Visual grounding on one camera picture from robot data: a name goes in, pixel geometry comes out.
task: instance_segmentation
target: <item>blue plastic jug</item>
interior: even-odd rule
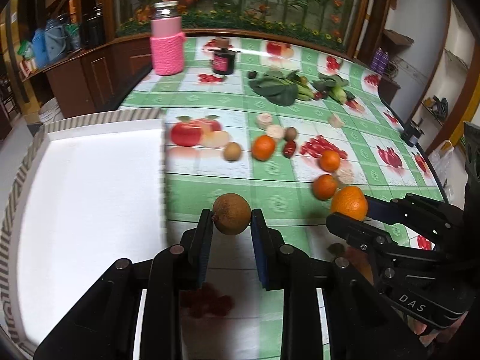
[[[67,33],[56,19],[48,19],[45,27],[46,52],[51,63],[67,56]]]
[[[35,62],[39,69],[49,64],[49,56],[47,54],[47,45],[45,44],[45,31],[41,28],[35,30],[32,39],[33,53],[35,54]]]

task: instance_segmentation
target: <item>white bucket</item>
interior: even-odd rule
[[[56,97],[43,104],[38,112],[38,118],[43,124],[64,119]]]

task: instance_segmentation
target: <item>silver screw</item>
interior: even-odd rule
[[[130,260],[129,259],[117,259],[115,262],[115,268],[117,269],[125,269],[130,265]]]
[[[294,251],[293,246],[289,244],[283,244],[282,246],[280,246],[279,250],[282,254],[292,254]]]
[[[185,251],[185,248],[182,245],[173,245],[170,248],[171,254],[182,254]]]
[[[384,274],[387,278],[391,279],[391,278],[393,278],[393,277],[395,276],[395,271],[394,271],[393,268],[387,268],[387,269],[385,269],[385,272],[383,272],[383,274]]]
[[[346,268],[349,264],[349,260],[347,260],[345,257],[337,257],[335,259],[335,265],[337,265],[339,268]]]

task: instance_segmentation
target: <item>tangerine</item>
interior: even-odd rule
[[[259,161],[268,160],[275,151],[275,140],[268,135],[261,135],[251,146],[251,155]]]
[[[368,202],[360,188],[350,185],[335,193],[330,205],[330,212],[340,212],[350,218],[362,221],[368,212]]]
[[[315,179],[311,190],[318,200],[328,200],[337,190],[337,181],[332,175],[321,175]]]
[[[326,172],[334,172],[340,166],[340,155],[333,150],[325,150],[318,158],[318,166]]]

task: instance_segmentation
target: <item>pink thermos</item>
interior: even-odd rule
[[[154,5],[150,48],[153,68],[159,76],[170,76],[183,71],[185,34],[177,5],[178,1],[165,1]]]

